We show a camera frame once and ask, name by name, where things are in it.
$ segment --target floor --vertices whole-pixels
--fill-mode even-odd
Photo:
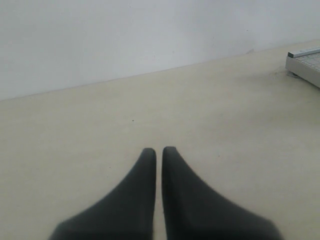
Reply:
[[[0,239],[46,239],[114,188],[145,147],[158,156],[154,239],[166,239],[165,146],[286,239],[320,239],[320,90],[285,70],[288,51],[319,45],[1,101]]]

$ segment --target white wall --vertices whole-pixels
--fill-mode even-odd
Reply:
[[[0,100],[320,38],[319,0],[1,0]]]

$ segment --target beige floor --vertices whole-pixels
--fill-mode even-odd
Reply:
[[[320,41],[0,102],[0,239],[43,240],[128,172],[176,146],[213,188],[320,239],[320,91],[286,76]],[[157,186],[160,188],[160,175]],[[161,192],[154,235],[165,239]]]

